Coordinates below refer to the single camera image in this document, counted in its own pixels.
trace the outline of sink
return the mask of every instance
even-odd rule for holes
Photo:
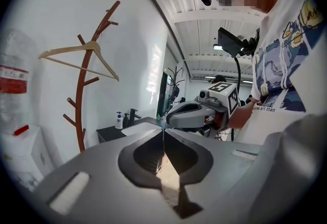
[[[160,126],[154,125],[149,122],[143,122],[143,123],[123,129],[122,133],[125,134],[126,136],[129,136],[129,135],[133,135],[133,134],[140,133],[140,132],[151,133],[157,129],[162,129],[162,128]]]

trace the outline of man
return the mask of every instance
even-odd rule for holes
[[[245,104],[248,104],[251,102],[252,95],[250,94],[249,97],[246,99]]]
[[[260,40],[252,62],[251,102],[235,110],[228,127],[242,128],[238,142],[263,144],[268,134],[283,131],[305,116],[305,107],[290,75],[326,33],[323,17],[313,0],[225,0],[240,1],[267,16],[260,26]]]
[[[222,75],[216,75],[213,79],[209,80],[210,83],[226,82],[226,78]]]

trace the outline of black countertop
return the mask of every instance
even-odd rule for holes
[[[172,127],[166,123],[163,120],[157,120],[151,117],[145,117],[139,120],[135,120],[134,125],[143,123],[143,122],[148,122],[152,123],[154,125],[160,126],[163,129],[171,129]],[[97,130],[98,133],[98,138],[99,142],[106,142],[106,141],[111,141],[111,140],[116,140],[122,137],[125,137],[126,135],[122,133],[122,130],[116,129],[114,126],[112,127],[107,127],[103,129]]]

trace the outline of white strip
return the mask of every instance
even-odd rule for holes
[[[233,150],[231,153],[233,155],[235,155],[235,156],[238,156],[238,157],[241,157],[241,158],[244,158],[244,159],[248,159],[248,160],[251,160],[251,161],[254,161],[256,159],[256,155],[245,153],[245,152],[238,151],[238,150]]]
[[[263,48],[263,56],[262,56],[262,77],[264,79],[264,83],[266,84],[267,83],[267,78],[266,78],[266,47]]]
[[[282,76],[282,80],[281,80],[281,88],[282,89],[285,89],[284,87],[284,79],[285,79],[285,66],[286,66],[286,62],[284,60],[284,48],[283,45],[284,45],[284,41],[282,40],[282,38],[279,38],[279,45],[280,45],[280,49],[281,51],[279,52],[279,60],[281,62],[281,68],[282,68],[282,72],[283,72],[283,76]]]
[[[6,78],[6,79],[27,81],[28,73],[22,72],[22,71],[17,71],[14,68],[8,69],[8,68],[0,67],[0,77]]]
[[[89,174],[85,172],[78,173],[50,203],[50,208],[57,211],[59,214],[67,215],[71,211],[79,195],[85,189],[89,179]]]
[[[288,89],[283,89],[282,92],[279,94],[279,96],[277,97],[275,103],[273,104],[272,108],[275,109],[280,109],[283,100],[285,99],[286,93],[288,92]]]

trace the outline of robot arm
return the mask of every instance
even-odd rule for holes
[[[227,127],[237,106],[237,85],[218,82],[201,90],[194,101],[175,106],[166,120],[173,127],[193,128],[205,137],[215,137],[218,131]]]

